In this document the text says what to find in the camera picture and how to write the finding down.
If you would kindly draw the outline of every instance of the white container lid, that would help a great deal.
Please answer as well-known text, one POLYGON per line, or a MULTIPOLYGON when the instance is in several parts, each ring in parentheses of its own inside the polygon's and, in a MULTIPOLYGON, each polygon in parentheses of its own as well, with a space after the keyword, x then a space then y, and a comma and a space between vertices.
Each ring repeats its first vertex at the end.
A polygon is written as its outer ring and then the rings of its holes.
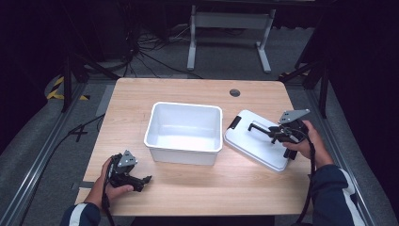
POLYGON ((226 131, 225 141, 235 150, 249 155, 274 171, 285 170, 288 163, 288 159, 283 156, 286 148, 278 141, 271 143, 272 139, 257 129, 248 131, 252 123, 266 130, 270 126, 277 126, 251 111, 243 110, 237 115, 234 126, 226 131))

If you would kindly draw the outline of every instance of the hand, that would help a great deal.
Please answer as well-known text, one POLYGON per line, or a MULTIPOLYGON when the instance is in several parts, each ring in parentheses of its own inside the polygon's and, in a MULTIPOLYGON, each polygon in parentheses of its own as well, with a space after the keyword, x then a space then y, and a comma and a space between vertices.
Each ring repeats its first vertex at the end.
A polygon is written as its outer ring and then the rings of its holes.
MULTIPOLYGON (((309 139, 311 140, 311 143, 314 145, 314 149, 316 151, 315 153, 315 163, 316 163, 316 168, 321 168, 324 165, 328 164, 334 164, 334 161, 331 158, 331 155, 329 155, 326 146, 323 142, 322 137, 320 134, 317 132, 317 130, 313 127, 310 121, 303 121, 303 123, 308 127, 309 132, 308 136, 309 139)), ((282 146, 286 147, 289 150, 293 151, 298 151, 300 152, 303 156, 307 158, 311 158, 311 146, 309 145, 309 142, 307 139, 304 139, 302 142, 298 144, 290 143, 290 142, 283 142, 282 146)))
MULTIPOLYGON (((101 171, 100 177, 96 180, 93 188, 90 190, 90 193, 88 193, 88 196, 85 199, 85 202, 91 202, 97 205, 99 209, 102 209, 104 180, 105 180, 106 170, 108 168, 110 161, 111 158, 108 158, 108 160, 106 160, 106 162, 103 164, 103 169, 101 171)), ((105 187, 105 193, 108 196, 110 203, 113 200, 115 200, 118 196, 133 190, 134 188, 132 186, 113 187, 112 185, 108 184, 105 187)))

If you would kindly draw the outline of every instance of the dark sleeve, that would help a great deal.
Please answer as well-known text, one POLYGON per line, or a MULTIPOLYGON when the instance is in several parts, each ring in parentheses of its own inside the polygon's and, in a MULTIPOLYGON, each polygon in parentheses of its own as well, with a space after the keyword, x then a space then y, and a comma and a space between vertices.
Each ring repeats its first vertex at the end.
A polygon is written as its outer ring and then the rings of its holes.
POLYGON ((313 225, 364 225, 356 207, 355 187, 343 169, 326 165, 312 179, 313 225))
POLYGON ((100 210, 93 203, 79 203, 68 208, 59 225, 99 225, 101 220, 100 210))

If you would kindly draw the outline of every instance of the round hole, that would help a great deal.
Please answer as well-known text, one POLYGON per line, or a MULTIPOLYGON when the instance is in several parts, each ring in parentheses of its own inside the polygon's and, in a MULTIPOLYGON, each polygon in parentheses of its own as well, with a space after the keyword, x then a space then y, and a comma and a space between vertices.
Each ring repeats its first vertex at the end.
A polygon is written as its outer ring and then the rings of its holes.
POLYGON ((240 95, 240 90, 238 90, 238 89, 231 89, 231 90, 230 90, 230 95, 233 96, 233 97, 237 97, 237 96, 240 95))

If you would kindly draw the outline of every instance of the wooden table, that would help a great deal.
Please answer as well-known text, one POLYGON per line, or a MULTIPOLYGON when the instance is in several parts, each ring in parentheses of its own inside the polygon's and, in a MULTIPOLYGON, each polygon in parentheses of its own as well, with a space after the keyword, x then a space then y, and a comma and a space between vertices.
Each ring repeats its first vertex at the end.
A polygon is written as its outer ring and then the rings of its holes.
MULTIPOLYGON (((310 162, 302 155, 276 173, 226 144, 213 166, 154 162, 144 135, 156 102, 217 105, 223 131, 247 109, 277 122, 292 110, 281 82, 121 78, 115 86, 84 181, 94 182, 104 161, 131 151, 138 164, 131 175, 152 180, 142 192, 112 203, 115 216, 250 216, 299 214, 306 199, 310 162), (238 89, 240 96, 230 95, 238 89)), ((80 188, 76 202, 89 189, 80 188)))

